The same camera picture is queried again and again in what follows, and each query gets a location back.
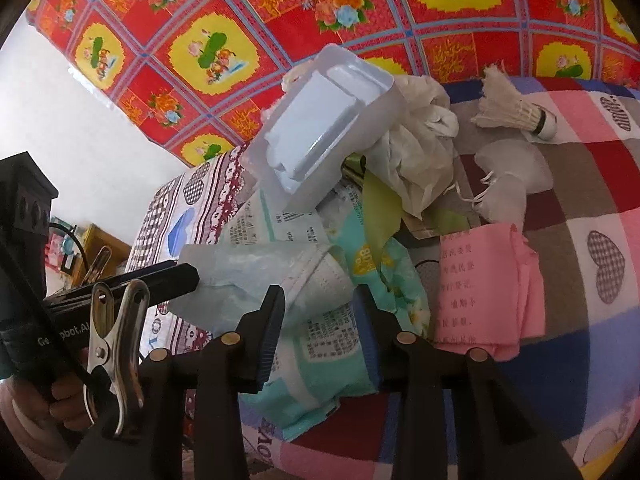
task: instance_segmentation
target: pink paper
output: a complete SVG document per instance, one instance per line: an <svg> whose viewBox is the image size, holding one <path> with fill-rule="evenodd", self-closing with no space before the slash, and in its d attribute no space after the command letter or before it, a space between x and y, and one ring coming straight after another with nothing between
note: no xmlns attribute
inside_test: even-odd
<svg viewBox="0 0 640 480"><path fill-rule="evenodd" d="M496 360L520 352L520 339L545 333L538 255L512 224L488 224L440 238L440 307L434 343Z"/></svg>

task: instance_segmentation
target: white plastic box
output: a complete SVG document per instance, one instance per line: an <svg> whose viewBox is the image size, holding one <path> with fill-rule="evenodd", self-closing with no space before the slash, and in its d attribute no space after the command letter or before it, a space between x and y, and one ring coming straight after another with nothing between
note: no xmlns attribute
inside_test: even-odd
<svg viewBox="0 0 640 480"><path fill-rule="evenodd" d="M282 211L309 212L340 180L343 160L370 148L404 106L391 74L329 44L264 123L242 165Z"/></svg>

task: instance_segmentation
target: heart pattern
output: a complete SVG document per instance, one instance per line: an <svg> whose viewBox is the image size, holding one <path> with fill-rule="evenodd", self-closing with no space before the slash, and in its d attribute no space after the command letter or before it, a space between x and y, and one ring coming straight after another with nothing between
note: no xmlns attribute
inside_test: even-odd
<svg viewBox="0 0 640 480"><path fill-rule="evenodd" d="M191 178L187 182L187 185L184 186L182 192L184 193L184 201L188 205L195 204L200 197L202 196L202 192L204 191L204 183L202 178L209 171L210 164L205 162L202 166L200 166L196 171L193 172Z"/></svg>
<svg viewBox="0 0 640 480"><path fill-rule="evenodd" d="M625 277L625 257L611 238L598 231L591 231L587 238L587 249L598 266L596 290L605 304L618 297Z"/></svg>

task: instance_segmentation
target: patterned cloth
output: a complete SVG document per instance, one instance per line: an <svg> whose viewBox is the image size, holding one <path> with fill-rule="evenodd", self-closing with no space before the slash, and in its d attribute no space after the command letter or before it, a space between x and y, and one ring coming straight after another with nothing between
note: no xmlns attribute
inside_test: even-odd
<svg viewBox="0 0 640 480"><path fill-rule="evenodd" d="M559 130L552 144L536 144L554 187L527 197L524 222L545 280L546 336L524 341L520 355L500 366L563 441L584 477L594 480L640 418L640 92L570 78L513 81L558 116ZM456 179L471 197L484 189L474 153L493 140L521 139L522 134L470 123L478 109L480 82L446 89L461 126L455 140L460 154ZM134 244L130 269L175 258L185 242L217 239L252 187L244 183L249 177L238 164L242 150L244 146L187 171L156 194ZM194 181L203 186L191 203ZM466 203L456 202L454 193L442 199L465 211L471 225L480 223ZM146 259L136 256L139 248ZM427 287L429 273L420 275ZM157 346L191 351L208 340L207 333L159 306L147 316L142 352ZM242 406L246 448L300 478L387 479L398 405L397 396L342 399L327 421L291 443ZM193 415L192 394L187 412ZM452 474L455 460L452 453Z"/></svg>
<svg viewBox="0 0 640 480"><path fill-rule="evenodd" d="M511 75L636 86L610 0L33 0L28 18L150 140L191 165L250 140L293 65L338 43L442 83Z"/></svg>

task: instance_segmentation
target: shuttlecock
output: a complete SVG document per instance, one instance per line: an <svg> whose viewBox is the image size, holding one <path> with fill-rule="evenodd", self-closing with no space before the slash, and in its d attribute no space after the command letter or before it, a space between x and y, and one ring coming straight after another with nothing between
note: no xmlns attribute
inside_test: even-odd
<svg viewBox="0 0 640 480"><path fill-rule="evenodd" d="M542 140L550 140L558 120L549 110L527 101L507 75L494 64L484 69L480 113L471 122L481 128L519 128Z"/></svg>

